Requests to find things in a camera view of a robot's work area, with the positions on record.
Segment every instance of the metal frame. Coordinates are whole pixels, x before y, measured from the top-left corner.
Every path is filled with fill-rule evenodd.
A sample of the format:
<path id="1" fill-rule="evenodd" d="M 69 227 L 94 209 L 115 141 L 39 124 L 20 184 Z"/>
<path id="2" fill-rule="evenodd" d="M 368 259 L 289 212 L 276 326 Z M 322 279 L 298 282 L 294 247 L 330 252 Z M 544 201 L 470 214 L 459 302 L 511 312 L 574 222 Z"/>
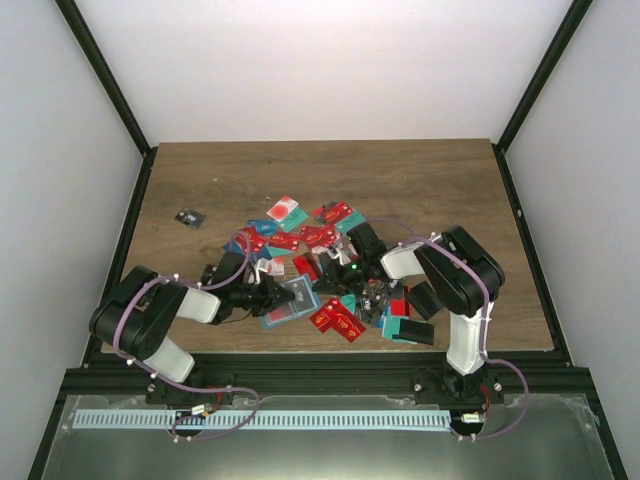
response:
<path id="1" fill-rule="evenodd" d="M 104 288 L 103 295 L 106 295 L 118 283 L 123 273 L 157 148 L 149 146 L 74 0 L 56 0 L 56 3 L 142 155 L 138 180 Z M 498 144 L 493 145 L 496 162 L 554 345 L 554 349 L 547 352 L 515 351 L 500 352 L 498 355 L 521 368 L 530 383 L 532 393 L 585 394 L 592 411 L 599 417 L 598 431 L 614 476 L 617 479 L 626 479 L 589 370 L 576 368 L 571 364 L 562 328 L 505 159 L 506 151 L 591 3 L 592 0 L 573 1 Z M 101 342 L 90 340 L 84 355 L 83 367 L 67 371 L 29 479 L 41 478 L 44 472 L 51 442 L 68 395 L 144 394 L 147 395 L 148 402 L 178 406 L 193 404 L 197 400 L 197 396 L 164 385 L 149 388 L 152 381 L 146 373 L 126 367 L 124 362 L 114 355 L 103 354 L 100 347 Z M 196 369 L 190 379 L 199 384 L 251 386 L 261 395 L 309 395 L 320 392 L 336 395 L 414 395 L 416 402 L 420 403 L 424 399 L 413 389 L 416 372 L 427 368 L 441 373 L 445 353 L 196 354 L 194 358 Z M 313 377 L 308 375 L 310 370 L 314 371 Z M 499 378 L 503 385 L 503 393 L 521 391 L 519 379 L 510 370 L 497 368 L 495 371 L 492 370 L 492 374 Z"/>

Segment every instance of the purple cable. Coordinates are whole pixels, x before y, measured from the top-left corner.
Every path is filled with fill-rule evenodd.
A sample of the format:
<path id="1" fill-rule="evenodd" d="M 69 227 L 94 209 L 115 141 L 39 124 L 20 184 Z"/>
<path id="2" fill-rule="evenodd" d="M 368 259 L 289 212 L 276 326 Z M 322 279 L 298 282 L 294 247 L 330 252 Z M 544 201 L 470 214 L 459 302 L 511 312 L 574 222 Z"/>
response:
<path id="1" fill-rule="evenodd" d="M 235 237 L 236 234 L 240 234 L 244 237 L 245 242 L 247 244 L 247 247 L 249 246 L 249 236 L 243 232 L 243 231 L 237 231 L 235 232 L 229 243 L 233 242 L 233 239 Z M 250 256 L 250 250 L 249 248 L 247 248 L 247 253 L 244 257 L 244 261 L 242 262 L 242 265 L 240 267 L 240 269 L 238 269 L 237 272 L 235 272 L 233 275 L 231 275 L 229 278 L 227 278 L 226 280 L 223 280 L 222 282 L 216 283 L 215 285 L 207 285 L 206 287 L 203 286 L 202 290 L 215 290 L 216 288 L 220 288 L 220 287 L 224 287 L 225 285 L 228 285 L 229 283 L 233 282 L 236 278 L 238 278 L 238 276 L 242 275 L 245 271 L 245 268 L 247 266 L 247 264 L 249 263 L 249 256 Z M 228 387 L 228 388 L 196 388 L 196 387 L 189 387 L 187 385 L 183 385 L 181 383 L 178 382 L 174 382 L 173 380 L 171 380 L 168 377 L 165 377 L 164 375 L 156 372 L 155 370 L 153 370 L 151 367 L 149 367 L 148 365 L 146 365 L 144 362 L 141 362 L 139 360 L 134 359 L 133 357 L 127 355 L 126 353 L 124 353 L 122 350 L 120 350 L 120 338 L 122 337 L 122 332 L 124 330 L 125 325 L 127 324 L 127 321 L 129 320 L 129 316 L 131 315 L 131 312 L 133 312 L 133 309 L 135 308 L 135 306 L 138 304 L 138 302 L 142 299 L 142 297 L 149 291 L 151 290 L 154 286 L 158 285 L 161 282 L 167 282 L 170 280 L 175 280 L 173 276 L 169 276 L 169 275 L 161 275 L 158 276 L 156 278 L 154 278 L 153 280 L 145 283 L 142 288 L 140 290 L 138 290 L 138 292 L 133 296 L 133 298 L 131 299 L 131 301 L 129 302 L 129 304 L 126 306 L 126 308 L 124 309 L 124 311 L 122 312 L 122 316 L 120 317 L 120 321 L 118 322 L 118 325 L 116 326 L 116 331 L 113 334 L 113 350 L 115 351 L 116 355 L 118 355 L 120 358 L 126 358 L 126 359 L 133 359 L 134 363 L 136 365 L 138 365 L 140 368 L 142 368 L 143 370 L 152 373 L 152 374 L 156 374 L 157 377 L 160 380 L 162 380 L 163 382 L 167 383 L 168 385 L 171 385 L 172 387 L 175 387 L 179 390 L 183 390 L 185 392 L 191 392 L 191 393 L 205 393 L 205 394 L 216 394 L 216 393 L 248 393 L 250 395 L 252 395 L 255 399 L 256 399 L 256 405 L 255 408 L 251 411 L 251 413 L 249 414 L 249 416 L 247 418 L 245 418 L 242 422 L 238 423 L 237 425 L 233 426 L 232 428 L 225 430 L 224 432 L 220 432 L 217 433 L 215 435 L 208 435 L 206 437 L 201 437 L 199 438 L 199 440 L 207 440 L 207 439 L 211 439 L 211 438 L 220 438 L 220 437 L 224 437 L 225 435 L 229 435 L 233 432 L 238 431 L 239 429 L 241 429 L 242 427 L 244 427 L 247 423 L 249 423 L 253 417 L 256 416 L 256 414 L 258 413 L 258 406 L 260 404 L 260 396 L 258 395 L 258 392 L 256 392 L 255 390 L 251 389 L 251 388 L 244 388 L 244 387 Z M 184 285 L 194 288 L 197 287 L 196 285 L 190 284 L 190 283 L 185 283 L 185 282 L 179 282 L 179 283 L 183 283 Z M 172 427 L 172 431 L 174 433 L 175 436 L 175 427 L 176 424 L 173 425 Z"/>
<path id="2" fill-rule="evenodd" d="M 522 374 L 520 369 L 516 367 L 513 363 L 507 360 L 502 360 L 502 359 L 494 360 L 489 358 L 487 355 L 487 317 L 489 316 L 488 312 L 489 312 L 489 302 L 490 302 L 489 291 L 487 290 L 487 286 L 482 282 L 482 280 L 476 274 L 476 272 L 474 272 L 471 269 L 471 267 L 469 267 L 466 263 L 464 263 L 462 260 L 456 257 L 453 253 L 444 249 L 437 243 L 432 242 L 431 240 L 424 237 L 413 237 L 407 240 L 405 243 L 410 244 L 415 242 L 422 242 L 428 247 L 433 248 L 436 252 L 444 255 L 453 263 L 455 263 L 458 267 L 464 270 L 473 279 L 473 281 L 478 284 L 478 287 L 482 291 L 482 297 L 483 297 L 482 310 L 480 311 L 480 339 L 478 342 L 478 347 L 480 350 L 480 358 L 482 358 L 485 362 L 487 362 L 490 365 L 504 365 L 505 367 L 509 367 L 511 370 L 515 372 L 515 374 L 518 376 L 518 378 L 522 382 L 522 387 L 524 389 L 524 405 L 522 406 L 522 411 L 520 412 L 520 415 L 518 415 L 518 418 L 516 418 L 511 424 L 507 425 L 502 430 L 499 430 L 494 433 L 490 433 L 488 435 L 478 436 L 476 437 L 476 439 L 489 440 L 491 438 L 499 437 L 500 435 L 503 435 L 513 430 L 516 426 L 518 426 L 518 424 L 522 421 L 525 414 L 527 413 L 527 408 L 529 407 L 529 385 L 527 384 L 527 379 L 524 378 L 524 375 Z M 451 428 L 451 432 L 454 435 L 456 435 L 458 438 L 465 438 L 463 435 L 460 435 L 458 432 L 456 432 L 453 428 Z"/>

